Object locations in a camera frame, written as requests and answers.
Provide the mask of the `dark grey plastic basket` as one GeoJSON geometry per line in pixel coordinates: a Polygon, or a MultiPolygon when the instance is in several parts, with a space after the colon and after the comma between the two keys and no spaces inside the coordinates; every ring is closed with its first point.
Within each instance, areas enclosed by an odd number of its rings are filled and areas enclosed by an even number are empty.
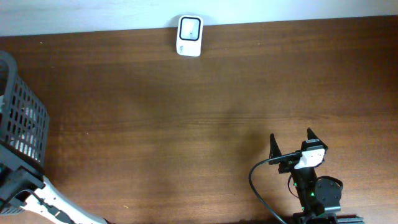
{"type": "Polygon", "coordinates": [[[44,104],[18,75],[14,57],[1,51],[1,142],[40,172],[49,119],[44,104]]]}

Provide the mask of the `white barcode scanner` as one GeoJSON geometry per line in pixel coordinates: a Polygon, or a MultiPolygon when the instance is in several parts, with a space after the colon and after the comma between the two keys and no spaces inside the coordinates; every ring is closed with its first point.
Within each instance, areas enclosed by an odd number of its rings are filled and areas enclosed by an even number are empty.
{"type": "Polygon", "coordinates": [[[203,36],[203,19],[200,16],[182,15],[178,20],[176,51],[179,55],[199,57],[203,36]]]}

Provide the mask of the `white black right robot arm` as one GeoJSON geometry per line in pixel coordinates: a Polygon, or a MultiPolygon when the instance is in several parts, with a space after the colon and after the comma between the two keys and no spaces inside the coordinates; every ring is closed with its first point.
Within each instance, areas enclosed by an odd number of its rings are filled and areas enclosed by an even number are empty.
{"type": "Polygon", "coordinates": [[[310,128],[301,148],[290,154],[282,154],[275,136],[270,135],[269,164],[277,164],[280,174],[290,174],[302,206],[301,213],[293,214],[294,223],[364,223],[362,217],[337,215],[341,211],[342,181],[316,175],[315,168],[325,161],[327,150],[328,146],[310,128]]]}

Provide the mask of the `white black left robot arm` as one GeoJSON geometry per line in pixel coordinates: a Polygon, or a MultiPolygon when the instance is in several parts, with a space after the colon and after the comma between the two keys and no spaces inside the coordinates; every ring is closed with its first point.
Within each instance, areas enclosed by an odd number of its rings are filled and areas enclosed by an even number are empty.
{"type": "Polygon", "coordinates": [[[34,158],[1,145],[1,215],[23,211],[36,213],[54,223],[107,223],[62,195],[44,176],[34,158]]]}

